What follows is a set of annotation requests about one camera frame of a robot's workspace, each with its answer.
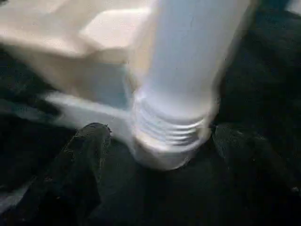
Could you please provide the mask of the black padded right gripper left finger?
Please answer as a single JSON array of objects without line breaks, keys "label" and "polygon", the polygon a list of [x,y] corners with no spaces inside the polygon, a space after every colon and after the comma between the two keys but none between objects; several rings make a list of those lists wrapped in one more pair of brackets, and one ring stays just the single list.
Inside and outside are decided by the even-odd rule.
[{"label": "black padded right gripper left finger", "polygon": [[79,129],[14,208],[15,226],[84,226],[101,202],[102,154],[111,141],[108,126]]}]

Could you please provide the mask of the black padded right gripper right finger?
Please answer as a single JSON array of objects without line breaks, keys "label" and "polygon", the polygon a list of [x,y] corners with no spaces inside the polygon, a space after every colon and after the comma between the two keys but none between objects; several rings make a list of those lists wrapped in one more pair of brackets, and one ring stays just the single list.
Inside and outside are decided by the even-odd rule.
[{"label": "black padded right gripper right finger", "polygon": [[254,129],[221,123],[212,135],[250,226],[299,226],[301,181]]}]

